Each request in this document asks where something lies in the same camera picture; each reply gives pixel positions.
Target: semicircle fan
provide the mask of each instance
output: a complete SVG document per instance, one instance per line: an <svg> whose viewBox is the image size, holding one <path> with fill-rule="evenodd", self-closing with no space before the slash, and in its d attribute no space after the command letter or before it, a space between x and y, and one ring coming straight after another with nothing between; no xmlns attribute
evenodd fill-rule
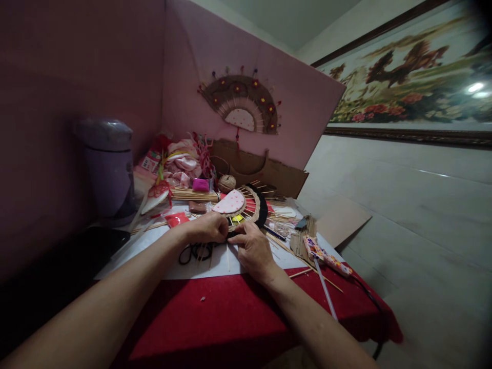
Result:
<svg viewBox="0 0 492 369"><path fill-rule="evenodd" d="M250 132L278 134L277 106L282 102L274 102L268 88L255 78L256 73L255 69L252 77L236 74L217 79L213 72L216 80L200 85L198 92L225 122Z"/></svg>

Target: pink board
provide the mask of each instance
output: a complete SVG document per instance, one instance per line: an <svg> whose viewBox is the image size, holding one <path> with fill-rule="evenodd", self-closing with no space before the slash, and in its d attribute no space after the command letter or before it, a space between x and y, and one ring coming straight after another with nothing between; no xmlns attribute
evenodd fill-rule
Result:
<svg viewBox="0 0 492 369"><path fill-rule="evenodd" d="M257 78L282 101L282 127L278 136L240 130L240 148L258 155L269 148L272 159L304 169L345 86L190 1L167 1L165 27L164 127L179 139L195 131L235 141L237 128L196 90L226 66L230 74L258 68Z"/></svg>

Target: white wall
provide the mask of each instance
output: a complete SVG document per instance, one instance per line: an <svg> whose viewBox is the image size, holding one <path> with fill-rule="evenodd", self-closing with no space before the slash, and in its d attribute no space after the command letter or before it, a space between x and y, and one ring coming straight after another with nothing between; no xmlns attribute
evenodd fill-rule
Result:
<svg viewBox="0 0 492 369"><path fill-rule="evenodd" d="M275 46L277 49L280 49L287 54L294 55L294 50L292 50L290 47L288 47L286 44L283 42L279 41L276 39L274 36L266 32L265 30L261 29L259 26L257 26L255 23L253 23L251 20L247 19L246 17L242 16L232 8L226 6L224 3L220 2L219 0L191 0L194 3L197 3L200 5L202 8L207 9L208 11L217 14L219 17L227 20L229 23L232 23L233 25L239 27L243 31L246 31L252 35L255 35L258 37L260 40L263 40L270 45Z"/></svg>
<svg viewBox="0 0 492 369"><path fill-rule="evenodd" d="M349 42L419 5L423 0L362 0L318 36L296 51L296 57L312 64Z"/></svg>
<svg viewBox="0 0 492 369"><path fill-rule="evenodd" d="M362 0L298 57L312 63L419 2ZM492 152L324 136L306 170L298 200L314 216L331 196L373 215L341 254L403 330L380 367L477 367L492 306Z"/></svg>

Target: cardboard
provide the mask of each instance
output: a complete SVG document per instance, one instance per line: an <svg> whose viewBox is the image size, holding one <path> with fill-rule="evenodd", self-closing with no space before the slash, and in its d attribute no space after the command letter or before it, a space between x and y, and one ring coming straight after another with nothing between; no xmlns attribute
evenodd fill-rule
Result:
<svg viewBox="0 0 492 369"><path fill-rule="evenodd" d="M328 198L326 212L316 224L318 232L336 248L371 218L353 201L334 196Z"/></svg>
<svg viewBox="0 0 492 369"><path fill-rule="evenodd" d="M311 215L306 215L306 220L307 225L305 230L291 236L290 247L294 254L307 261L312 267L316 267L316 264L309 259L308 251L306 250L302 237L304 234L316 237L316 233L318 233L317 225L315 219Z"/></svg>
<svg viewBox="0 0 492 369"><path fill-rule="evenodd" d="M268 150L265 156L250 154L238 151L237 143L224 139L214 141L211 154L218 176L231 174L236 178L237 186L259 179L264 185L275 186L276 196L297 198L309 175L270 159Z"/></svg>

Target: pink polka dot paper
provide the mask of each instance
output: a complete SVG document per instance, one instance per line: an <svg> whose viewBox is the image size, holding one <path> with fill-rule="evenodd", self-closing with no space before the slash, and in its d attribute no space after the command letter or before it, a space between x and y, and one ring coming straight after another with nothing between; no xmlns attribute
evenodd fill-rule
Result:
<svg viewBox="0 0 492 369"><path fill-rule="evenodd" d="M233 214L242 208L244 201L244 196L238 190L232 190L212 210L220 214Z"/></svg>

